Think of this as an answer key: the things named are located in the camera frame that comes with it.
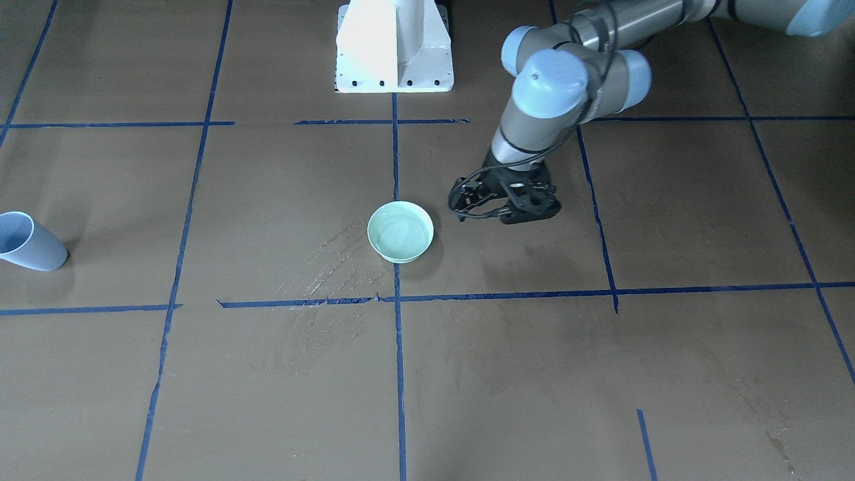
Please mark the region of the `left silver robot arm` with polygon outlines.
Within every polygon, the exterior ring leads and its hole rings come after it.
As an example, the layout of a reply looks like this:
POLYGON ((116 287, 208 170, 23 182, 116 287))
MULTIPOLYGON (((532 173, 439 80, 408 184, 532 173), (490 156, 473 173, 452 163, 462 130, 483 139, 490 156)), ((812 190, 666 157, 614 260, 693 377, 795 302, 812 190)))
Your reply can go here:
POLYGON ((653 70, 637 46, 709 17, 819 37, 853 14, 852 1, 581 1, 565 21, 517 27, 500 59, 514 78, 479 170, 458 178, 447 204, 459 220, 505 224, 553 217, 561 204, 544 164, 571 129, 641 103, 653 70))

